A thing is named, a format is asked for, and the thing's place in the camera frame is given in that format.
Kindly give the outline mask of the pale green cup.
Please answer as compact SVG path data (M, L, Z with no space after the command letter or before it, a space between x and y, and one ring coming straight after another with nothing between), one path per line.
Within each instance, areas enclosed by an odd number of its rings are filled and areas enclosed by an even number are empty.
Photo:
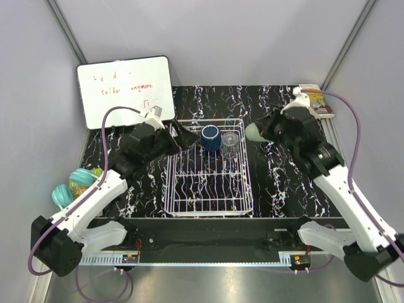
M259 125L256 123L251 123L246 127L245 135L249 141L260 143L273 142L273 140L268 139L268 135L266 134L265 128L259 128Z

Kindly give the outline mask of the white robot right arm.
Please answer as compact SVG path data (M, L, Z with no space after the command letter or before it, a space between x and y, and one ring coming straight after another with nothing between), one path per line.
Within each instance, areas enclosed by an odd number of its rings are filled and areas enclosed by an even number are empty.
M289 228L286 237L290 248L319 248L342 260L363 282L403 254L403 236L377 214L352 182L342 156L323 138L307 109L276 107L268 116L248 125L246 138L286 148L300 172L329 197L351 230L345 235L302 217Z

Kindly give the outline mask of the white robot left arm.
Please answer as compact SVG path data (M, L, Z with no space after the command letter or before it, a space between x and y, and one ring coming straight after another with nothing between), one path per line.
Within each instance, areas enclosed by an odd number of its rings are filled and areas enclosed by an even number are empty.
M190 149L199 135L176 120L158 128L150 122L136 125L122 136L120 149L98 178L81 196L49 219L37 217L31 226L31 251L28 269L37 258L59 277L71 273L83 256L119 246L123 250L136 244L136 226L123 218L112 219L91 228L90 222L114 199L127 191L145 166L161 156Z

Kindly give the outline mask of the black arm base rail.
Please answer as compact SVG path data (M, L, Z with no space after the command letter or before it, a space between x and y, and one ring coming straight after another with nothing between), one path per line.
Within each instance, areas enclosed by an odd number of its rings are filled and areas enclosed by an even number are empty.
M260 263L306 252L289 228L296 218L126 218L141 241L141 263Z

